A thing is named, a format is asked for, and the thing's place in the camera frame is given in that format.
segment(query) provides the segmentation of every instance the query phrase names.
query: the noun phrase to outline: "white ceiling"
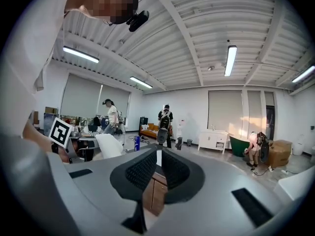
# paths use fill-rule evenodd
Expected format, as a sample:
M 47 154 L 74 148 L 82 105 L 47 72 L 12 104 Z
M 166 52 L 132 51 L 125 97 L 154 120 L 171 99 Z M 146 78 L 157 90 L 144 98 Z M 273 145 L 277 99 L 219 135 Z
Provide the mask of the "white ceiling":
M 146 93 L 215 85 L 292 89 L 292 78 L 314 62 L 311 37 L 284 0 L 139 0 L 142 10 L 150 18 L 136 32 L 70 12 L 53 59 Z M 63 45 L 100 62 L 65 53 Z M 224 77 L 229 45 L 238 51 L 231 76 Z M 130 76 L 154 88 L 137 85 Z

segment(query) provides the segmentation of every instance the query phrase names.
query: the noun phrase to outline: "green bathtub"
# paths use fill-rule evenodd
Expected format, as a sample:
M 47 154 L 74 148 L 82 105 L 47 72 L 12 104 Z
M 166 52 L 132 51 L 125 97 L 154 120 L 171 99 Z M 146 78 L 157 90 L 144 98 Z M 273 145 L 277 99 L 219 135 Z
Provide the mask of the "green bathtub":
M 230 142 L 233 155 L 244 157 L 244 150 L 250 146 L 250 143 L 245 139 L 240 140 L 232 136 L 230 136 Z

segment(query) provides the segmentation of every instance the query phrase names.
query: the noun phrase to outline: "white cabinet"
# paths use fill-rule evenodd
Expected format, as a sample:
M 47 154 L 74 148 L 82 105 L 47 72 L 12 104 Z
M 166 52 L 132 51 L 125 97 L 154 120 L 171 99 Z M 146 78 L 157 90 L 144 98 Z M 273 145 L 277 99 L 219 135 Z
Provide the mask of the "white cabinet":
M 202 148 L 211 148 L 222 150 L 222 154 L 225 151 L 225 144 L 228 133 L 222 130 L 206 130 L 199 135 L 199 146 Z

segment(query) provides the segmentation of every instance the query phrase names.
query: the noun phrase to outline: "fluorescent light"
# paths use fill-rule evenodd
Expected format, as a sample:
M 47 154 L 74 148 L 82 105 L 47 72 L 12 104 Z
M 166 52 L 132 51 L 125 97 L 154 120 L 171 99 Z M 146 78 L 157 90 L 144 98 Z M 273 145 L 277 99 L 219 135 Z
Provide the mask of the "fluorescent light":
M 315 70 L 315 65 L 312 65 L 309 69 L 307 69 L 306 71 L 304 71 L 304 73 L 300 74 L 299 76 L 297 76 L 292 82 L 296 83 L 300 80 L 302 80 L 304 77 L 308 76 L 311 72 L 313 72 Z
M 67 52 L 67 53 L 74 54 L 74 55 L 76 55 L 76 56 L 82 57 L 82 58 L 84 58 L 84 59 L 88 59 L 88 60 L 93 61 L 93 62 L 95 62 L 95 63 L 98 63 L 98 61 L 99 61 L 99 59 L 97 59 L 97 58 L 95 58 L 95 57 L 93 57 L 93 56 L 91 56 L 91 55 L 88 55 L 88 54 L 86 54 L 86 53 L 77 51 L 77 50 L 75 50 L 75 49 L 73 49 L 73 48 L 70 48 L 70 47 L 67 47 L 67 46 L 64 46 L 64 47 L 63 47 L 63 50 L 64 50 L 65 52 Z
M 227 62 L 226 62 L 224 76 L 231 76 L 231 72 L 232 72 L 235 57 L 236 57 L 236 51 L 237 51 L 237 47 L 235 45 L 231 45 L 227 48 Z
M 144 85 L 145 87 L 147 87 L 147 88 L 152 88 L 152 86 L 151 85 L 149 85 L 149 84 L 147 84 L 147 83 L 145 83 L 145 82 L 143 82 L 143 81 L 141 81 L 141 80 L 138 80 L 137 78 L 135 78 L 135 77 L 130 77 L 130 79 L 131 80 L 133 80 L 133 81 L 135 81 L 135 82 L 137 82 L 137 83 L 139 83 L 139 84 L 141 84 L 141 85 Z

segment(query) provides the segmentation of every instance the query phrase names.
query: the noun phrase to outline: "blue bottle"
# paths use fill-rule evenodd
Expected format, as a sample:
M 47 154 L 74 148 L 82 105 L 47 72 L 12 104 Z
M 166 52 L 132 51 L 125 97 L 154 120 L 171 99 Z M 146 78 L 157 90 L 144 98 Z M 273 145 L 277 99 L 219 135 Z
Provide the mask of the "blue bottle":
M 134 138 L 134 151 L 140 150 L 140 136 Z

